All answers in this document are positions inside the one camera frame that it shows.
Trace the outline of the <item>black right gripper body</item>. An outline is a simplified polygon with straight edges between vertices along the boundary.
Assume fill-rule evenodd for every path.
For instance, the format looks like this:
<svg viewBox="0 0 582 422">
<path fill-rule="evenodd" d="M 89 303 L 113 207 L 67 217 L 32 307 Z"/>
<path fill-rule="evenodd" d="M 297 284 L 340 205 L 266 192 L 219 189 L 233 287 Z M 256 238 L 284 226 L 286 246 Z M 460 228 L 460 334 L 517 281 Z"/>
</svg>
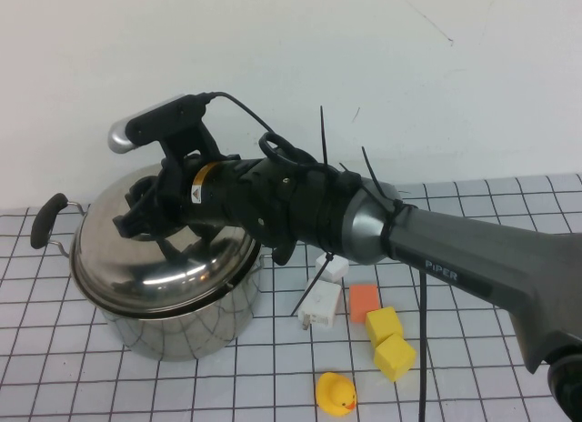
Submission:
<svg viewBox="0 0 582 422">
<path fill-rule="evenodd" d="M 162 218 L 173 228 L 188 227 L 196 235 L 215 235 L 234 224 L 227 209 L 227 187 L 244 162 L 238 155 L 217 161 L 189 156 L 180 166 L 167 159 L 156 185 L 156 203 Z"/>
</svg>

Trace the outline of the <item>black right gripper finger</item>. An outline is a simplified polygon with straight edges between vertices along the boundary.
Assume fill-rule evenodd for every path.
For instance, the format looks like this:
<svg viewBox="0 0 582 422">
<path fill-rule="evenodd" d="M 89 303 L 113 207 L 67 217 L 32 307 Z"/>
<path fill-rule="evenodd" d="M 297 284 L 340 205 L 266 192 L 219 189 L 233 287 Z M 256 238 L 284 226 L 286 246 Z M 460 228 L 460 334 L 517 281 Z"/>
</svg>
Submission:
<svg viewBox="0 0 582 422">
<path fill-rule="evenodd" d="M 161 236 L 165 230 L 160 207 L 154 200 L 127 199 L 128 209 L 115 216 L 113 223 L 123 238 L 137 236 Z"/>
<path fill-rule="evenodd" d="M 129 205 L 138 205 L 156 198 L 158 176 L 144 176 L 137 180 L 125 194 L 125 201 Z"/>
</svg>

